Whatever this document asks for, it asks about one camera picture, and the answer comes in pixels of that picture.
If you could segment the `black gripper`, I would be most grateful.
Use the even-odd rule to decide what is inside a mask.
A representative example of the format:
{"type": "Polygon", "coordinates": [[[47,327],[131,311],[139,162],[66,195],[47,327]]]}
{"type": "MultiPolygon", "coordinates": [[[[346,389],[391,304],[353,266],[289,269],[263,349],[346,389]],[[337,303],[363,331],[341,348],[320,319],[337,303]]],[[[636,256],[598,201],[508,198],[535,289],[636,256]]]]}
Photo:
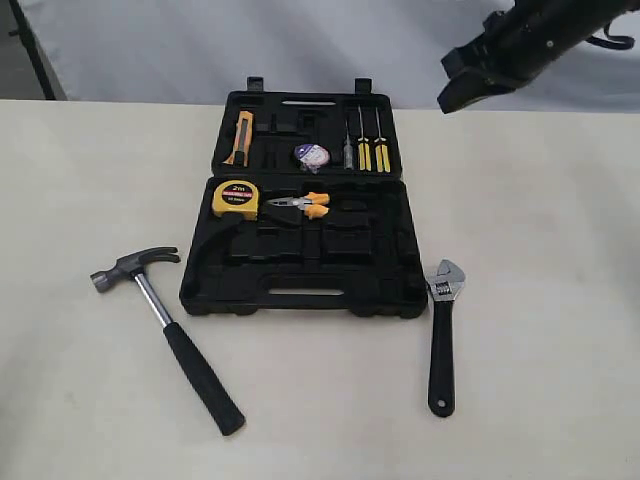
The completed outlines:
{"type": "Polygon", "coordinates": [[[630,11],[628,1],[516,1],[483,22],[484,32],[441,59],[450,78],[437,97],[444,114],[512,93],[548,65],[630,11]]]}

